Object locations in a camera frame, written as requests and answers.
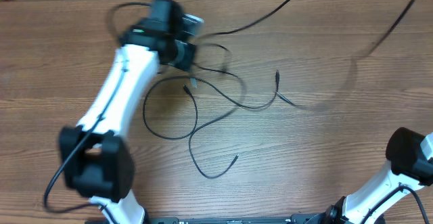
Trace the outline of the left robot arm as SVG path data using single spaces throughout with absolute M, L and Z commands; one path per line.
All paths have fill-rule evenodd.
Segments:
M 118 43 L 108 77 L 87 113 L 59 136 L 62 165 L 53 176 L 88 198 L 105 223 L 145 223 L 147 213 L 136 200 L 135 165 L 126 145 L 136 107 L 161 65 L 187 71 L 196 53 L 189 39 L 203 19 L 186 14 L 173 0 L 152 0 L 148 16 L 122 33 L 114 25 L 113 7 L 107 25 Z

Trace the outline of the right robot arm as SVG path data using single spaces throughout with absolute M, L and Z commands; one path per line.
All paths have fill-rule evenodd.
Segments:
M 384 223 L 383 214 L 412 194 L 422 217 L 426 212 L 416 191 L 432 185 L 432 134 L 397 129 L 388 141 L 383 167 L 359 190 L 328 208 L 322 223 Z

